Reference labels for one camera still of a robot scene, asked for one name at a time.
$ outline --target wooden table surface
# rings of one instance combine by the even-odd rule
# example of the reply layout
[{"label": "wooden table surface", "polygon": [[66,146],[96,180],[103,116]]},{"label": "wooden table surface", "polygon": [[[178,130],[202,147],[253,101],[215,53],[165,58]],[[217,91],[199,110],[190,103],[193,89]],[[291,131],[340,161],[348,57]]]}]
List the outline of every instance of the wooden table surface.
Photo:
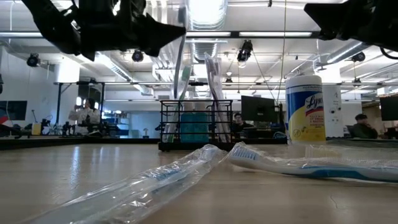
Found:
[{"label": "wooden table surface", "polygon": [[[187,153],[127,144],[0,152],[0,223],[19,222]],[[247,172],[224,162],[142,223],[397,223],[397,211],[398,185]]]}]

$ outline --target computer monitor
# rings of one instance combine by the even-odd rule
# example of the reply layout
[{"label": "computer monitor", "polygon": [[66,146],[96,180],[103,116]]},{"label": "computer monitor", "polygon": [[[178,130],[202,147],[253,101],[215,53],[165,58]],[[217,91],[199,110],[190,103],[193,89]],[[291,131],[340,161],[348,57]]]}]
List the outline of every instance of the computer monitor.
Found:
[{"label": "computer monitor", "polygon": [[277,123],[275,100],[253,96],[242,96],[242,119]]},{"label": "computer monitor", "polygon": [[398,120],[398,96],[380,97],[381,119],[383,121]]}]

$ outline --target blue toothbrush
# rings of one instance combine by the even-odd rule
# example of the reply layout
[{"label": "blue toothbrush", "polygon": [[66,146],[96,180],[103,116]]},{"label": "blue toothbrush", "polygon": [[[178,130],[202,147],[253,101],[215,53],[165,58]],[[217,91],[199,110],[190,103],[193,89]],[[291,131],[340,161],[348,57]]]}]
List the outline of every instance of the blue toothbrush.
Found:
[{"label": "blue toothbrush", "polygon": [[229,153],[228,160],[240,167],[299,177],[350,178],[379,182],[398,182],[398,168],[395,167],[341,166],[340,164],[333,164],[333,161],[329,161],[327,166],[305,166],[306,162],[303,162],[302,165],[287,165],[268,159],[243,143],[235,145],[234,149]]}]

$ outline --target spotlight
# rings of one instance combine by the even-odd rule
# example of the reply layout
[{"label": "spotlight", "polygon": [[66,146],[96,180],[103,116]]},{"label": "spotlight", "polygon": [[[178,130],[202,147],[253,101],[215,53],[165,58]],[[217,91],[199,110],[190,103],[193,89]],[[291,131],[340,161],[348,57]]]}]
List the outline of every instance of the spotlight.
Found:
[{"label": "spotlight", "polygon": [[226,83],[232,83],[233,81],[232,81],[232,78],[229,77],[229,78],[227,78],[227,79],[225,80],[225,82],[226,82]]},{"label": "spotlight", "polygon": [[134,62],[142,62],[144,54],[140,50],[135,50],[131,58]]},{"label": "spotlight", "polygon": [[30,67],[38,67],[40,63],[39,54],[30,54],[30,57],[26,61],[26,64]]},{"label": "spotlight", "polygon": [[251,43],[251,40],[245,40],[241,50],[238,53],[238,61],[239,62],[245,62],[249,59],[251,56],[251,51],[253,50],[253,45]]},{"label": "spotlight", "polygon": [[365,61],[366,56],[363,52],[360,52],[354,56],[352,56],[349,60],[353,61],[353,62],[363,62]]}]

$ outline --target man sitting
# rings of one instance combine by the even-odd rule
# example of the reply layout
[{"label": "man sitting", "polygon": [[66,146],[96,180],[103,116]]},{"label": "man sitting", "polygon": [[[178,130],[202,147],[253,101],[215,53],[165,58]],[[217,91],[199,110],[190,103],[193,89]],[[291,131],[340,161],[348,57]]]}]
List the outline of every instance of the man sitting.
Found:
[{"label": "man sitting", "polygon": [[240,113],[236,113],[234,115],[235,123],[231,126],[231,132],[234,134],[235,138],[240,138],[240,132],[243,131],[244,128],[251,128],[253,125],[247,124],[242,120],[242,115]]},{"label": "man sitting", "polygon": [[368,123],[368,117],[365,114],[358,114],[355,116],[356,124],[353,126],[354,138],[361,139],[377,139],[378,133]]}]

